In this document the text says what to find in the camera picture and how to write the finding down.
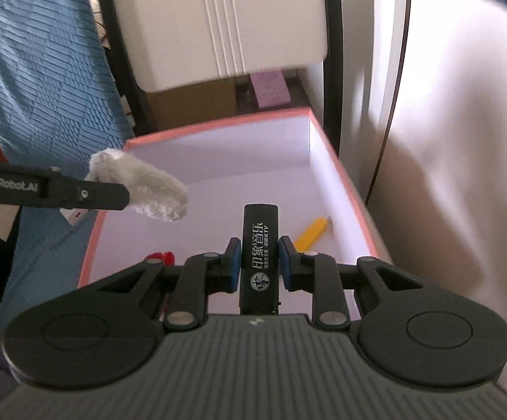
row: cardboard box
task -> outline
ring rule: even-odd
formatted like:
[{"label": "cardboard box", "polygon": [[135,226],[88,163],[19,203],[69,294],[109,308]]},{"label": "cardboard box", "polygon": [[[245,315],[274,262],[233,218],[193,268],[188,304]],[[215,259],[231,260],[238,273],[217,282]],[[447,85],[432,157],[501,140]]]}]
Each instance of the cardboard box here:
[{"label": "cardboard box", "polygon": [[234,79],[147,93],[159,130],[232,117],[238,113]]}]

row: pink package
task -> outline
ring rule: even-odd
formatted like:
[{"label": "pink package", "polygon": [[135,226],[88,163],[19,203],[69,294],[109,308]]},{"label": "pink package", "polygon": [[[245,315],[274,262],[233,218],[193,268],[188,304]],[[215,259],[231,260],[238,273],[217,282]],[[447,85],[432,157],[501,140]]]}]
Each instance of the pink package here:
[{"label": "pink package", "polygon": [[256,72],[250,74],[250,78],[260,109],[291,102],[291,95],[281,71]]}]

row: white fur brush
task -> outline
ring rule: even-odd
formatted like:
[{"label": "white fur brush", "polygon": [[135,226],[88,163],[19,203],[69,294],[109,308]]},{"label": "white fur brush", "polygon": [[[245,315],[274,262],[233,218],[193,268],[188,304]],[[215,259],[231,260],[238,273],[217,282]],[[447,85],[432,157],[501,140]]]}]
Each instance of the white fur brush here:
[{"label": "white fur brush", "polygon": [[[93,154],[86,180],[124,185],[129,191],[128,207],[151,218],[176,221],[187,211],[187,188],[180,180],[121,150]],[[61,210],[71,224],[85,212]]]}]

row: blue blanket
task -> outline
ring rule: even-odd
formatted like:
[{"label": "blue blanket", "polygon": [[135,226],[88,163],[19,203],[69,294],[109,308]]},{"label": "blue blanket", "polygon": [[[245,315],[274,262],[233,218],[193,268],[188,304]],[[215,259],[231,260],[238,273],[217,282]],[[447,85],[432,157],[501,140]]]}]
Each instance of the blue blanket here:
[{"label": "blue blanket", "polygon": [[[88,0],[0,0],[0,144],[11,163],[82,178],[89,157],[132,137]],[[24,209],[0,331],[76,288],[95,215],[72,228]]]}]

